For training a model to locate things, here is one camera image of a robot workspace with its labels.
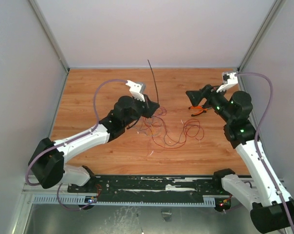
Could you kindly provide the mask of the black zip tie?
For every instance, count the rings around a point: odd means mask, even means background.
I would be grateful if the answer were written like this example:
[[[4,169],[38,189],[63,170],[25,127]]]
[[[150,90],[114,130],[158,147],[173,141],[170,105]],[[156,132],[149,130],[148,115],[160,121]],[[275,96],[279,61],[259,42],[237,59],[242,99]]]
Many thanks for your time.
[[[150,60],[147,59],[147,62],[148,62],[149,68],[150,68],[151,73],[152,73],[153,82],[154,82],[154,87],[155,87],[155,91],[156,91],[157,103],[159,104],[159,93],[158,93],[158,87],[157,87],[157,83],[156,83],[155,75],[154,75],[154,72],[153,72],[153,69],[152,69],[152,66],[151,66]]]

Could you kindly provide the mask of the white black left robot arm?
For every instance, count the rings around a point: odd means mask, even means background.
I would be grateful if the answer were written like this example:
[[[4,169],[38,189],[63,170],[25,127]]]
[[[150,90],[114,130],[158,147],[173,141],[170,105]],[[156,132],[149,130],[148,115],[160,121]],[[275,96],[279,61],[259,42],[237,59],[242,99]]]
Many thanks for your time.
[[[37,184],[49,189],[59,183],[78,185],[83,191],[95,189],[96,181],[85,166],[68,164],[72,158],[98,145],[117,139],[126,129],[131,128],[141,118],[150,118],[160,105],[147,95],[144,100],[122,96],[108,115],[95,126],[74,136],[51,141],[42,139],[28,162],[27,172],[32,172]]]

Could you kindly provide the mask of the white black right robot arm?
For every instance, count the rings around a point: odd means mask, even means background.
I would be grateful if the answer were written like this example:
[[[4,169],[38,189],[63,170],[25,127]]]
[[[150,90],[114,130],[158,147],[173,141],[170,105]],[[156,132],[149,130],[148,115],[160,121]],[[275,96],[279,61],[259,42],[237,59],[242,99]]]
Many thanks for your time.
[[[249,121],[253,109],[251,96],[236,91],[230,99],[215,87],[206,85],[198,91],[186,91],[192,106],[205,99],[224,121],[224,135],[237,151],[254,181],[253,190],[232,170],[214,173],[213,191],[233,195],[250,213],[255,228],[262,234],[291,227],[294,233],[294,199],[282,185],[269,161],[254,126]]]

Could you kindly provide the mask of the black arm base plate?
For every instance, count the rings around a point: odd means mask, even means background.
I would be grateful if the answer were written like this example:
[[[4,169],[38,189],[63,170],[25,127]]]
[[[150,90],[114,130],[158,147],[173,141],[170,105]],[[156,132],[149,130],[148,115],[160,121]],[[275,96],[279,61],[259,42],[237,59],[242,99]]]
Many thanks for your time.
[[[67,192],[99,192],[100,202],[121,203],[201,203],[205,197],[229,197],[208,175],[95,175],[83,186],[69,185]]]

